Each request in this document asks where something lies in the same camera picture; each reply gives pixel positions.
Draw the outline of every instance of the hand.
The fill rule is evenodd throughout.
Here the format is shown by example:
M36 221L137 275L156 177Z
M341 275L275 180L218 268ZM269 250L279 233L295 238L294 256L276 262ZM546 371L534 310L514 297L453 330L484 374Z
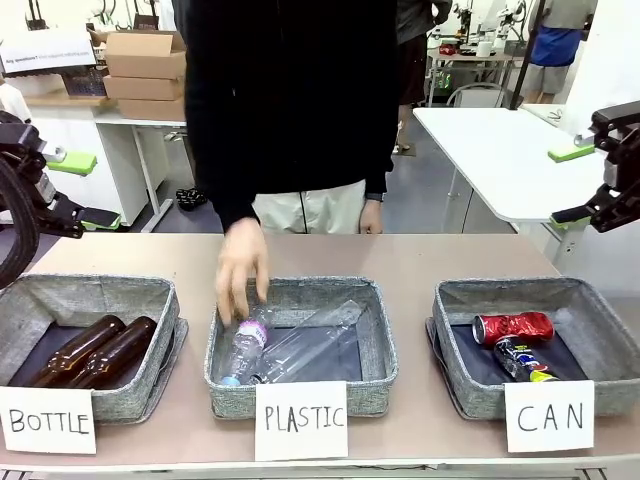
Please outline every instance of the hand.
M382 202L367 200L360 214L360 233L382 233Z
M224 237L218 257L216 294L222 322L229 326L236 312L249 316L247 279L255 270L258 298L267 301L269 272L267 244L260 224L253 218L243 218L231 225Z

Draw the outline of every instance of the plastic bottle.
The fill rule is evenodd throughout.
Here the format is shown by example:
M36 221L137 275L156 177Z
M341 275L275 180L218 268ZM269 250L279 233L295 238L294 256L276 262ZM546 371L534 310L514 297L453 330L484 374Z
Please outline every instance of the plastic bottle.
M349 331L362 313L363 309L353 300L338 308L318 310L264 352L251 383L295 381L302 369L314 367L318 358Z
M271 311L258 308L249 320L240 324L233 337L231 352L223 370L221 383L237 387L248 382L256 361L267 343L267 328Z

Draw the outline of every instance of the white desk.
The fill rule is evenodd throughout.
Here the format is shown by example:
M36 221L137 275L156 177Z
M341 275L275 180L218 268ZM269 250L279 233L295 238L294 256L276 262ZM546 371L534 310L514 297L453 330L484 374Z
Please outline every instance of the white desk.
M133 120L130 118L124 118L120 112L116 110L110 110L104 113L95 115L95 122L102 125L130 125L131 132L133 133L133 139L136 144L138 156L140 157L140 164L142 165L142 173L144 174L144 180L147 185L147 191L149 192L149 199L151 200L151 206L153 208L153 216L142 228L141 233L151 233L158 225L162 217L169 211L173 204L173 199L168 198L162 205L158 200L158 195L155 190L154 182L149 173L147 160L144 156L144 149L142 148L142 142L140 140L139 128L184 128L186 122L173 121L173 120Z
M429 87L429 97L427 98L427 106L433 106L433 96L436 91L436 80L439 71L450 70L500 70L502 81L501 86L504 90L509 84L511 77L511 71L514 68L515 62L522 60L522 57L515 55L507 55L504 52L497 52L493 56L489 57L476 57L474 55L442 55L438 49L431 49L427 52L427 56L431 58L431 66L429 68L428 77L431 79L431 85ZM464 62L464 66L452 66L453 62Z
M464 228L474 191L506 222L547 224L552 213L584 204L602 185L604 155L597 152L553 162L548 150L571 145L573 139L529 112L484 108L414 112L456 167L443 224L447 232L460 233ZM574 251L582 230L565 235L556 256L559 268Z

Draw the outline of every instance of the glass bottle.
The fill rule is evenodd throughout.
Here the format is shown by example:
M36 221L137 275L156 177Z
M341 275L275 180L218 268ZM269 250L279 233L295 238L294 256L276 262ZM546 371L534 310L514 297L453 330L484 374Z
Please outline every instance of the glass bottle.
M101 388L118 379L147 352L156 326L149 317L136 318L124 332L89 357L67 388Z
M62 386L78 374L93 352L125 328L122 320L115 315L105 315L60 347L49 358L47 365L25 386L37 388Z

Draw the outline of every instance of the plastic sign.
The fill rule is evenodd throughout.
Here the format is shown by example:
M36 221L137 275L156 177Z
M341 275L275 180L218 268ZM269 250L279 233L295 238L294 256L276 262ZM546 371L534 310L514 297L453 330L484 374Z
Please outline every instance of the plastic sign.
M339 458L349 454L347 384L256 387L256 460Z

